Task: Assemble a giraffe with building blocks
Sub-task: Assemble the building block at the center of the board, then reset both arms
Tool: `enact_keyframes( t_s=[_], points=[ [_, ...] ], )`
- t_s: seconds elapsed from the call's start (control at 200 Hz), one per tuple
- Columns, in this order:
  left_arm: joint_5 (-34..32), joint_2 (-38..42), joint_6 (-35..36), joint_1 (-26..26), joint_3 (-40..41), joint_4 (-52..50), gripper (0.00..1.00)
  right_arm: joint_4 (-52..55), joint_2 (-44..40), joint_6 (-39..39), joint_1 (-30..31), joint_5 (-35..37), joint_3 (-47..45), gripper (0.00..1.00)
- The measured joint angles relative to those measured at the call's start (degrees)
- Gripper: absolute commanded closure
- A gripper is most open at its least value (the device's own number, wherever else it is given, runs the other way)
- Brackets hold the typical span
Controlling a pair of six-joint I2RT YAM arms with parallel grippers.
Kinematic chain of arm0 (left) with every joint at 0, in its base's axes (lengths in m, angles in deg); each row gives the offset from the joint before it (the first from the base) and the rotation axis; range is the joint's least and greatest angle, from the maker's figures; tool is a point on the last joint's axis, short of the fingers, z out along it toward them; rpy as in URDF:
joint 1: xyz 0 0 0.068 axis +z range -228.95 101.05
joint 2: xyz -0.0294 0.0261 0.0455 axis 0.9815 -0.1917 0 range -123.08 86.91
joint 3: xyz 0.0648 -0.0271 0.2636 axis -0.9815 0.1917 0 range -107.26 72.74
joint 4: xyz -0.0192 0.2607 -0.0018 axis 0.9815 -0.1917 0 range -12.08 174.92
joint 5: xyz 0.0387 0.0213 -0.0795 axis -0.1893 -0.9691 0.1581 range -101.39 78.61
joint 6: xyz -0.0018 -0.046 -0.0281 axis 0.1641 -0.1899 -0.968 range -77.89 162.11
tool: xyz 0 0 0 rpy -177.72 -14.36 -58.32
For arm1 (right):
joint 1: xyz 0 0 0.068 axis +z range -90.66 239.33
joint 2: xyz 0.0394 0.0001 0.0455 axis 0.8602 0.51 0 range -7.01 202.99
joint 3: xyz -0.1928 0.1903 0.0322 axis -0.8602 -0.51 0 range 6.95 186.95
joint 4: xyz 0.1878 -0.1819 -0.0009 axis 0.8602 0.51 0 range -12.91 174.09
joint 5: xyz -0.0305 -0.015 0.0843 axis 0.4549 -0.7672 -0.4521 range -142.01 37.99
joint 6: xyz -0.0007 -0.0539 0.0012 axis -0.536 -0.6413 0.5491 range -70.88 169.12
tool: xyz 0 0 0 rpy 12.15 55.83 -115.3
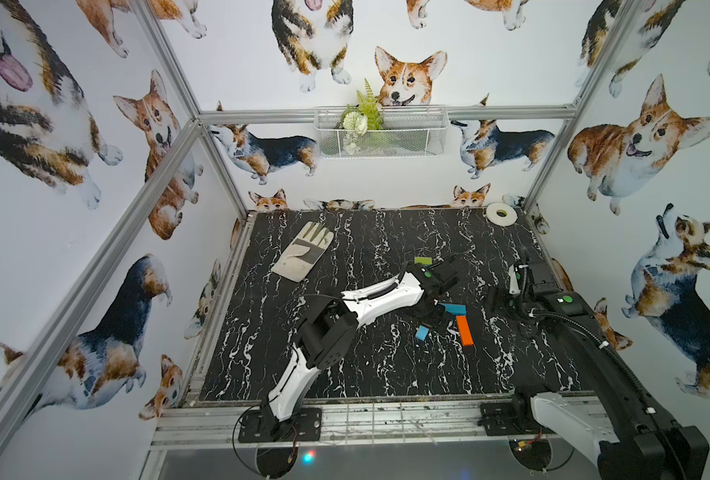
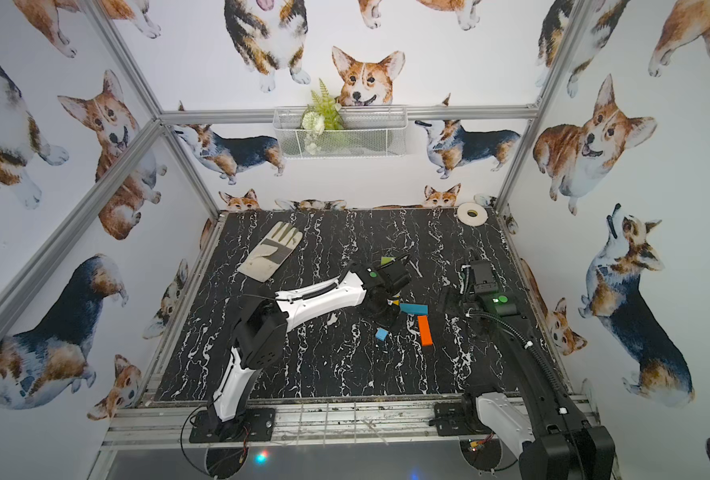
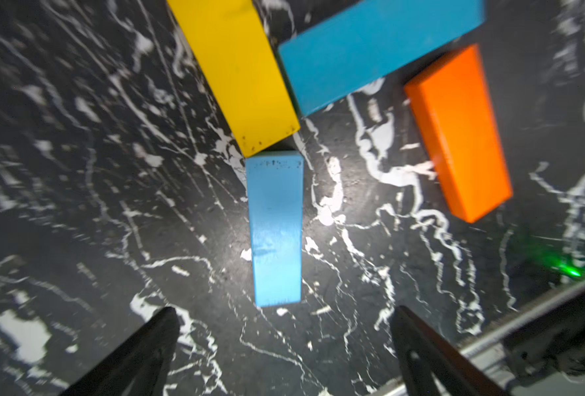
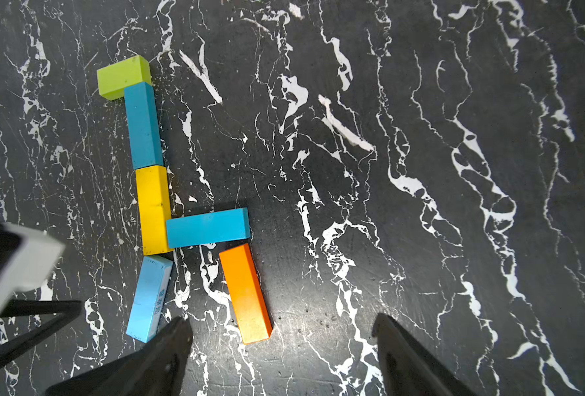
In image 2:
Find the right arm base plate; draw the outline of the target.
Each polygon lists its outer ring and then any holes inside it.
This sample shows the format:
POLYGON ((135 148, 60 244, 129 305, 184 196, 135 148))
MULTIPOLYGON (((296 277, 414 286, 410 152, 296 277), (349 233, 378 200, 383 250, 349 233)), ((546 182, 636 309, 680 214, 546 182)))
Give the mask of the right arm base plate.
POLYGON ((463 402, 435 403, 428 424, 440 437, 488 435, 492 432, 480 422, 472 407, 463 402))

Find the orange block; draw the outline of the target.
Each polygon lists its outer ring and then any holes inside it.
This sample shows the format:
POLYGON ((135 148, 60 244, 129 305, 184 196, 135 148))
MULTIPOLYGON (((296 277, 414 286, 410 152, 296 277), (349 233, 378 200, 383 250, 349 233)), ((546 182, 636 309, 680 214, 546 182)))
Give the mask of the orange block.
POLYGON ((416 317, 417 325, 420 332, 420 343, 422 347, 429 347, 433 345, 433 338, 431 334, 431 329, 429 325, 429 320, 426 315, 419 315, 416 317))

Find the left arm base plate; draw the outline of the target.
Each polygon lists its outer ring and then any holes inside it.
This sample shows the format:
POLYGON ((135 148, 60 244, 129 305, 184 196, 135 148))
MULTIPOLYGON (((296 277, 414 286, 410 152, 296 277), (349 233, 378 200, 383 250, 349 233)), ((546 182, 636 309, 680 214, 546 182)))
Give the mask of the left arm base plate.
POLYGON ((198 412, 190 421, 189 442, 264 442, 272 438, 276 410, 251 408, 228 421, 221 421, 213 408, 198 412))

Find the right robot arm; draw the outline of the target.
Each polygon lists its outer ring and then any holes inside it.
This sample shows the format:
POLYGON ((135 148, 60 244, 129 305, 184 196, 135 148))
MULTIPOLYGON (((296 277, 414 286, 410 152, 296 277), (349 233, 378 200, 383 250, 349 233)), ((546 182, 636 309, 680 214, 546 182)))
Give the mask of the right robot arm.
POLYGON ((587 420, 545 357, 527 315, 527 303, 497 281, 493 266, 462 267, 460 315, 479 327, 517 379, 528 419, 502 394, 474 400, 480 422, 517 457, 523 479, 609 479, 615 444, 603 426, 587 420))

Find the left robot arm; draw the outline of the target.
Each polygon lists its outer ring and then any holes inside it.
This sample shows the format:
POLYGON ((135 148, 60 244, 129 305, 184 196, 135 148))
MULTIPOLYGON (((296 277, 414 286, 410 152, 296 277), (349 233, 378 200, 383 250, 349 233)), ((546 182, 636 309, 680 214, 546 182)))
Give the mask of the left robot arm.
POLYGON ((356 307, 377 328, 391 330, 400 315, 400 291, 411 281, 408 259, 404 253, 378 267, 352 263, 327 281, 248 301, 232 330, 224 375, 198 420, 206 437, 236 435, 261 371, 280 359, 287 334, 303 323, 356 307))

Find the teal block body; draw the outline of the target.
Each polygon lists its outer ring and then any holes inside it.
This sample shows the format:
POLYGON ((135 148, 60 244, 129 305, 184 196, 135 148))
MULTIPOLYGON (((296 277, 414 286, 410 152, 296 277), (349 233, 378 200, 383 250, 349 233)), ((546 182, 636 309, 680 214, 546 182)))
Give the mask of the teal block body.
POLYGON ((427 305, 400 303, 399 308, 401 312, 406 313, 407 315, 427 316, 429 314, 427 305))

